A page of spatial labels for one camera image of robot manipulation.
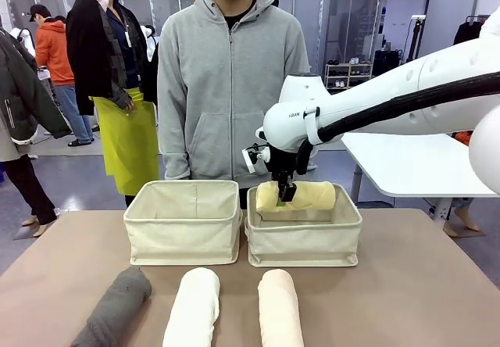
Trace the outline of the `black stand with white top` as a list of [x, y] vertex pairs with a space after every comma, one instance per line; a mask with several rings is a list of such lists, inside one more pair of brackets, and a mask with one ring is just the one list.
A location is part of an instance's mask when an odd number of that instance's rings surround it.
[[406, 62], [409, 63], [418, 57], [418, 51], [420, 48], [421, 34], [423, 32], [423, 26], [425, 24], [426, 15], [412, 15], [411, 22], [413, 22], [412, 30], [412, 40], [408, 51], [404, 51], [406, 54]]

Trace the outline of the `person in yellow apron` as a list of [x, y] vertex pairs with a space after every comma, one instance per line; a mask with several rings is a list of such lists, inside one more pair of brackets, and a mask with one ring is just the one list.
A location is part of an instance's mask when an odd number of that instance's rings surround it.
[[75, 0], [67, 56], [80, 114], [97, 114], [105, 171], [130, 205], [159, 179], [155, 67], [136, 16], [120, 0]]

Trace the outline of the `white rolled towel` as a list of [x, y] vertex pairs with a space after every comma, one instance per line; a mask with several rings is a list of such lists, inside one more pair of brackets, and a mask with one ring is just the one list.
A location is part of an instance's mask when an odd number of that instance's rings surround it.
[[208, 268], [189, 270], [180, 280], [162, 347], [211, 347], [220, 315], [220, 279]]

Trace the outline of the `wooden shoe rack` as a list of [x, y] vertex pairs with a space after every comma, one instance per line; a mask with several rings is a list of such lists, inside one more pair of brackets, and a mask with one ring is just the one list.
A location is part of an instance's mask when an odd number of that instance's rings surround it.
[[343, 91], [360, 85], [372, 77], [372, 63], [329, 61], [325, 66], [323, 83], [328, 91]]

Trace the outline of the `person in grey hoodie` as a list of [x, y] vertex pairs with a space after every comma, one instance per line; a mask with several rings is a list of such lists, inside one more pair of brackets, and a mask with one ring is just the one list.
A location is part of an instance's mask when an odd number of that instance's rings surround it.
[[195, 0], [166, 20], [159, 40], [158, 98], [167, 86], [186, 98], [187, 179], [235, 181], [242, 206], [268, 173], [249, 173], [241, 151], [286, 76], [309, 71], [301, 24], [273, 3]]

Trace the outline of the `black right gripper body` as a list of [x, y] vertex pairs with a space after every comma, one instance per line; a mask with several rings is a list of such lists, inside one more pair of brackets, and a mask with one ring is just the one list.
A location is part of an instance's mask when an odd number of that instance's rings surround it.
[[297, 154], [270, 148], [268, 171], [271, 180], [279, 183], [292, 182], [297, 166]]

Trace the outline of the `person's right forearm grey sleeve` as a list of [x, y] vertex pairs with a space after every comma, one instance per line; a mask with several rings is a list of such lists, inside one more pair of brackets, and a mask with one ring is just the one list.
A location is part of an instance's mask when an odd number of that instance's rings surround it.
[[165, 165], [166, 180], [187, 179], [190, 176], [184, 125], [186, 98], [179, 88], [165, 87], [158, 98], [159, 149]]

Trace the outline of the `person in orange hoodie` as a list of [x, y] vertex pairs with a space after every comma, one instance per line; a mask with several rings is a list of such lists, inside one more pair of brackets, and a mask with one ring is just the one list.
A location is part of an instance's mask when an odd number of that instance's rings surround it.
[[90, 145], [94, 135], [89, 117], [82, 116], [78, 109], [75, 80], [66, 50], [66, 25], [39, 4], [30, 7], [30, 22], [38, 25], [35, 40], [37, 65], [48, 69], [62, 113], [75, 136], [68, 146]]

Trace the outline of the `white background table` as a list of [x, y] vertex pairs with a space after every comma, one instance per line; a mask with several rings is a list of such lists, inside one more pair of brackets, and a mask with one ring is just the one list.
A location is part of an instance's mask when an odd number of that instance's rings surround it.
[[356, 162], [353, 202], [359, 200], [362, 176], [386, 196], [436, 199], [436, 222], [446, 221], [453, 199], [498, 196], [473, 172], [468, 148], [446, 134], [347, 133], [341, 141]]

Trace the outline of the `yellow towel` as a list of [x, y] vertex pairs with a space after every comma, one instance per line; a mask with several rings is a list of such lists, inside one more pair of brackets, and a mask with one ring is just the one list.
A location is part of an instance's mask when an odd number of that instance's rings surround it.
[[261, 183], [256, 191], [256, 209], [260, 213], [302, 210], [329, 210], [334, 207], [336, 191], [329, 182], [297, 181], [294, 197], [289, 202], [279, 199], [278, 183]]

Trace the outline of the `bare feet under table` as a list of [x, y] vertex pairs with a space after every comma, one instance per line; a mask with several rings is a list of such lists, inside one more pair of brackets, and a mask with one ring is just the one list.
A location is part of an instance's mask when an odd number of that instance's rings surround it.
[[[453, 199], [451, 208], [453, 209], [454, 214], [462, 221], [468, 230], [479, 232], [479, 226], [470, 217], [470, 206], [472, 202], [473, 198]], [[453, 230], [449, 222], [445, 222], [443, 232], [451, 238], [458, 237], [458, 234]]]

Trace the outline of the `person in dark green jacket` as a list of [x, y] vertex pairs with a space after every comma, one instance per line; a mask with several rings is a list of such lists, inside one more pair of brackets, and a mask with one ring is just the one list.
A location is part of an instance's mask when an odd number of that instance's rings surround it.
[[54, 138], [71, 133], [63, 115], [38, 78], [34, 57], [0, 25], [0, 165], [30, 207], [24, 227], [37, 225], [42, 236], [57, 220], [29, 157], [42, 126]]

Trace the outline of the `grey towel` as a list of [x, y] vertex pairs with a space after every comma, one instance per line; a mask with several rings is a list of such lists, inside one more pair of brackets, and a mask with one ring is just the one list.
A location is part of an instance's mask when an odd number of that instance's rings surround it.
[[121, 347], [128, 327], [151, 293], [151, 283], [140, 268], [123, 270], [99, 299], [70, 347]]

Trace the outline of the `wide beige fabric basket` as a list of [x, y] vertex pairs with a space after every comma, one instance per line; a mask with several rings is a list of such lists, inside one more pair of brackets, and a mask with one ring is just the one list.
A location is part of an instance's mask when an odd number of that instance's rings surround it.
[[241, 218], [234, 181], [149, 182], [123, 215], [130, 263], [141, 267], [235, 263]]

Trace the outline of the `black cabinet box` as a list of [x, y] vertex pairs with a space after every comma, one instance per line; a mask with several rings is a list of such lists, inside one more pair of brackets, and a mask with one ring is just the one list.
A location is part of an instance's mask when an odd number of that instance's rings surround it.
[[378, 77], [383, 73], [393, 70], [400, 65], [402, 50], [377, 50], [374, 53], [372, 77]]

